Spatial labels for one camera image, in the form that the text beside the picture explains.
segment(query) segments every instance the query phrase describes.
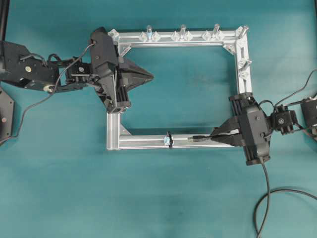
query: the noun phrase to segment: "wire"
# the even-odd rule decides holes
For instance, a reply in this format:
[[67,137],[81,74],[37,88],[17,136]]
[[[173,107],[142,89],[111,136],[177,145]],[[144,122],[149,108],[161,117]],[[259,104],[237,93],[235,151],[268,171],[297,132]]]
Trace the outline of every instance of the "wire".
[[23,111],[23,113],[22,113],[22,117],[21,117],[21,122],[20,122],[20,125],[19,125],[18,130],[17,130],[17,133],[16,133],[15,135],[13,135],[13,136],[9,136],[8,138],[1,140],[1,141],[0,141],[0,144],[4,143],[5,141],[7,141],[7,140],[9,140],[9,139],[17,138],[17,137],[19,136],[19,133],[20,133],[21,127],[22,127],[22,125],[23,125],[23,121],[24,121],[24,117],[25,117],[26,112],[27,112],[28,110],[30,110],[31,108],[36,107],[37,105],[39,105],[39,104],[41,104],[41,103],[47,101],[49,98],[51,98],[51,97],[55,94],[55,92],[56,92],[56,90],[57,90],[57,86],[58,86],[58,84],[59,84],[59,82],[60,82],[60,79],[61,79],[61,77],[63,76],[63,74],[66,72],[66,70],[68,70],[68,69],[69,69],[70,67],[72,67],[76,62],[78,62],[78,61],[86,54],[87,50],[88,50],[91,46],[93,46],[93,45],[94,45],[94,44],[90,44],[89,46],[87,46],[87,47],[85,48],[85,50],[82,52],[82,54],[81,54],[73,63],[71,63],[69,66],[67,66],[67,67],[60,73],[59,77],[57,78],[57,81],[56,81],[56,83],[55,83],[55,87],[54,87],[52,93],[50,93],[47,97],[45,97],[45,98],[42,99],[41,101],[39,101],[39,102],[37,102],[37,103],[34,103],[34,104],[32,104],[32,105],[29,105],[26,109],[24,109],[24,111]]
[[[311,197],[315,200],[317,200],[317,196],[312,195],[308,192],[305,191],[301,191],[301,190],[296,190],[296,189],[290,189],[290,188],[281,188],[281,189],[274,189],[272,191],[270,191],[270,194],[273,193],[283,193],[283,192],[291,192],[291,193],[298,193],[298,194],[302,194],[308,197]],[[253,211],[253,225],[254,225],[254,229],[256,230],[257,234],[259,233],[258,230],[258,225],[257,225],[257,211],[259,206],[261,205],[261,203],[263,202],[263,200],[267,197],[268,193],[264,194],[259,201],[257,202],[256,206],[254,207],[254,211]]]
[[260,237],[261,237],[261,233],[262,233],[262,231],[263,231],[265,222],[266,222],[266,220],[267,220],[267,215],[268,215],[268,210],[269,210],[269,203],[270,203],[270,197],[271,197],[271,192],[270,192],[271,189],[270,189],[270,187],[269,187],[268,173],[267,173],[267,170],[266,170],[266,167],[265,167],[265,164],[264,164],[264,161],[263,161],[263,160],[261,160],[261,165],[262,165],[262,168],[263,168],[263,171],[264,171],[264,174],[265,174],[265,179],[266,179],[267,193],[266,193],[266,196],[265,196],[265,197],[267,197],[267,203],[266,203],[266,210],[265,210],[265,214],[264,214],[264,218],[263,218],[261,227],[260,227],[259,230],[257,229],[257,238],[260,238]]
[[295,94],[297,94],[297,93],[303,91],[303,90],[306,88],[306,86],[307,86],[307,84],[308,84],[308,82],[309,82],[309,80],[310,80],[312,74],[313,74],[314,72],[316,72],[316,71],[317,71],[317,69],[314,69],[314,70],[309,74],[309,76],[308,76],[308,78],[307,78],[307,80],[306,80],[305,85],[304,85],[301,89],[295,91],[295,92],[292,93],[291,95],[289,95],[289,96],[283,98],[282,100],[278,101],[278,102],[275,104],[274,107],[277,107],[279,104],[281,104],[282,102],[284,102],[286,99],[289,99],[290,97],[293,97]]
[[45,67],[48,67],[48,63],[47,63],[47,61],[44,59],[44,57],[41,56],[41,55],[38,55],[38,54],[31,53],[31,54],[28,54],[27,56],[21,57],[20,60],[26,60],[26,59],[28,59],[28,58],[30,58],[30,57],[39,57],[39,58],[42,60],[42,63],[45,65]]
[[52,57],[54,57],[57,61],[62,61],[61,58],[57,54],[50,54],[48,57],[48,62],[51,62]]
[[273,102],[270,101],[270,100],[263,100],[263,101],[261,101],[261,102],[259,103],[259,106],[261,106],[261,104],[264,104],[264,103],[270,103],[270,104],[272,105],[272,107],[274,108],[274,104],[273,104]]

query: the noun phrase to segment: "teal table surface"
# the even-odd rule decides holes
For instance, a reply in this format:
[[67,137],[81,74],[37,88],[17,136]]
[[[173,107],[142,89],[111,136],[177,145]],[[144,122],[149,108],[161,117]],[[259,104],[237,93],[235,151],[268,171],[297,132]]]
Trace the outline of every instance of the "teal table surface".
[[[277,102],[317,65],[313,0],[12,0],[6,40],[45,58],[78,56],[90,33],[236,29],[249,25],[252,87]],[[129,93],[127,128],[219,126],[231,116],[234,59],[213,47],[134,49],[126,55],[155,75]],[[46,96],[1,84],[22,110]],[[293,101],[316,92],[317,75]],[[271,112],[269,105],[264,109]],[[300,107],[295,107],[302,122]],[[92,88],[33,108],[18,139],[0,148],[1,238],[253,238],[253,207],[266,191],[261,166],[241,148],[107,151],[106,111]],[[317,193],[317,144],[303,133],[271,141],[272,187]],[[265,209],[261,206],[260,220]],[[263,238],[317,237],[317,203],[274,194]]]

